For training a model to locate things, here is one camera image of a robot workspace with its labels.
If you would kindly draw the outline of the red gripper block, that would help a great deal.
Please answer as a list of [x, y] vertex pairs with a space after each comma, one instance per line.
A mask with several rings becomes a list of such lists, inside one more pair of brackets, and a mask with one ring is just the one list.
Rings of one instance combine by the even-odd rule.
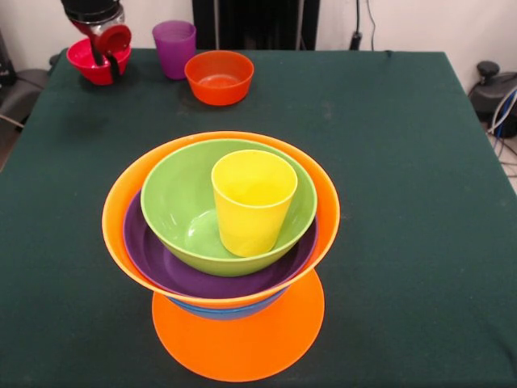
[[130, 45], [132, 33], [128, 26], [117, 20], [108, 20], [104, 23], [73, 22], [73, 25], [89, 38], [95, 65], [104, 65], [103, 54], [107, 54], [111, 76], [119, 78], [120, 67], [112, 54], [123, 51]]

